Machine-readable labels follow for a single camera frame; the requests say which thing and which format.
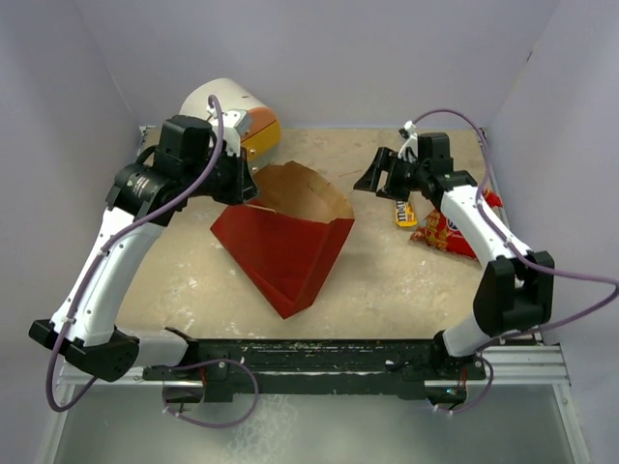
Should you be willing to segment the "yellow m&m's pack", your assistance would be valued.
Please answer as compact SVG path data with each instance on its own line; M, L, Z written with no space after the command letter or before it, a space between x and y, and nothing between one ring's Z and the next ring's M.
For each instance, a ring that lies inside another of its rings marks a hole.
M395 224L401 228L411 228L418 224L411 201L397 200L395 202Z

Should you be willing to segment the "red brown paper bag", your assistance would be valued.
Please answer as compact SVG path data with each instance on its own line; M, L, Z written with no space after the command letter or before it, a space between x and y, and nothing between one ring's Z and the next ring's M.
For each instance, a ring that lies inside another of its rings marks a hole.
M268 165L254 180L259 196L226 208L211 231L287 319L314 303L352 229L354 211L344 193L296 161Z

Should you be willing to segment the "red candy bag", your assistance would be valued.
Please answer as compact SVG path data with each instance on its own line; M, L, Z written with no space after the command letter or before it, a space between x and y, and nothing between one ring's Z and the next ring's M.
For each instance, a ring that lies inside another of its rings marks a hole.
M455 224L437 209L427 214L411 234L410 241L460 257L478 260L475 252Z

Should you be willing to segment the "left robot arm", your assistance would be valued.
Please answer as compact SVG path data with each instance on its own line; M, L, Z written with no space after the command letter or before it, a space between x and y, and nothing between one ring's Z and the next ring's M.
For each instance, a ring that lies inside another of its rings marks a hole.
M150 352L153 363L164 364L176 378L192 377L199 357L183 337L164 332L157 351L146 336L118 329L116 317L144 256L190 198L240 205L257 196L241 146L250 127L245 110L227 110L220 120L186 115L165 120L158 144L116 174L99 235L74 288L51 318L32 323L29 336L107 382Z

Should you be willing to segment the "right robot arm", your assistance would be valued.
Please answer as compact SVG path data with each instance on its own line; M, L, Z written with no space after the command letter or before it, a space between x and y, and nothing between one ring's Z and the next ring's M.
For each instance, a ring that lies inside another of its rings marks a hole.
M553 277L536 268L553 268L552 257L514 236L479 195L471 174L455 170L446 133L413 135L400 151L378 148L354 188L400 201L419 192L454 224L484 269L471 315L434 337L429 363L437 376L454 377L464 358L493 338L549 320Z

